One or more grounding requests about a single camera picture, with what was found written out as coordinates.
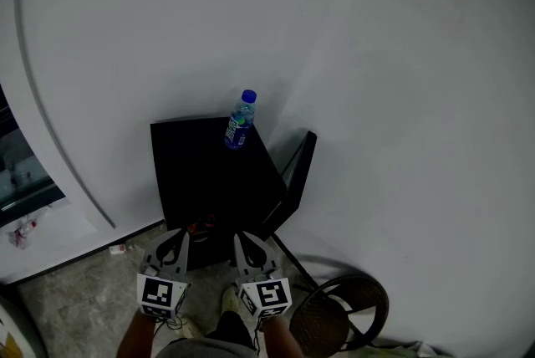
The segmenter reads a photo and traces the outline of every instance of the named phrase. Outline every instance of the person's arm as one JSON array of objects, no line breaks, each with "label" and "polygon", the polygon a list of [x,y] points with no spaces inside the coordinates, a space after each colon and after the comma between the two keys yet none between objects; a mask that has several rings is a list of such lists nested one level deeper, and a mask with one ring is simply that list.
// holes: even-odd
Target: person's arm
[{"label": "person's arm", "polygon": [[298,342],[282,316],[272,316],[262,324],[267,356],[277,358],[303,358]]},{"label": "person's arm", "polygon": [[117,358],[150,358],[154,327],[154,318],[137,310],[120,342]]}]

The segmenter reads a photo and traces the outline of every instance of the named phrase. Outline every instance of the blue bottle cap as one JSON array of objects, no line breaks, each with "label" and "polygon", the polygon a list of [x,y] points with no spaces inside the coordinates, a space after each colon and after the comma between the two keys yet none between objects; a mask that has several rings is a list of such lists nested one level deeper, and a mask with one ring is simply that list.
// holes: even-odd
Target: blue bottle cap
[{"label": "blue bottle cap", "polygon": [[242,93],[242,100],[248,104],[252,104],[255,100],[257,100],[257,93],[254,90],[246,89]]}]

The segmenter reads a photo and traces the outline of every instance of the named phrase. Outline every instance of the shoe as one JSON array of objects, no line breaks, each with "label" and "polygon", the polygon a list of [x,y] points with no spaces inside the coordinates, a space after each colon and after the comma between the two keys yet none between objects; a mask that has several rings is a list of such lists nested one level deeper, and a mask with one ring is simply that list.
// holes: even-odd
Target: shoe
[{"label": "shoe", "polygon": [[181,315],[181,321],[182,328],[176,331],[179,337],[186,337],[187,339],[201,339],[204,337],[202,331],[199,330],[199,327],[189,316]]},{"label": "shoe", "polygon": [[231,312],[238,313],[240,309],[240,299],[237,297],[237,289],[234,287],[228,287],[225,289],[221,299],[221,315],[230,310]]}]

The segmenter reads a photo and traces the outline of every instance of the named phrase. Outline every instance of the blue bottle label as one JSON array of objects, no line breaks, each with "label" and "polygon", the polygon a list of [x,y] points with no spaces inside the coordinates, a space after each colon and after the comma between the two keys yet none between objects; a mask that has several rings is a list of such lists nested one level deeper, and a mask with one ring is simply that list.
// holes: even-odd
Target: blue bottle label
[{"label": "blue bottle label", "polygon": [[228,121],[227,133],[225,134],[229,144],[233,147],[242,146],[245,142],[247,129],[249,128],[246,127],[246,121],[242,115],[232,115]]}]

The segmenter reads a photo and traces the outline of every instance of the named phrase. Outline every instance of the white wall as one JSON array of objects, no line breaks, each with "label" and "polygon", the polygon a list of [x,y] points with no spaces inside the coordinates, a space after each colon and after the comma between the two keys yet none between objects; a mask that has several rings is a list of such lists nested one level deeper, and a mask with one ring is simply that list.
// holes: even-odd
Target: white wall
[{"label": "white wall", "polygon": [[385,335],[475,357],[520,356],[534,337],[533,5],[22,7],[44,110],[117,231],[161,217],[149,124],[226,114],[252,87],[274,155],[300,128],[319,137],[302,206],[281,229],[287,245],[377,277],[391,301]]}]

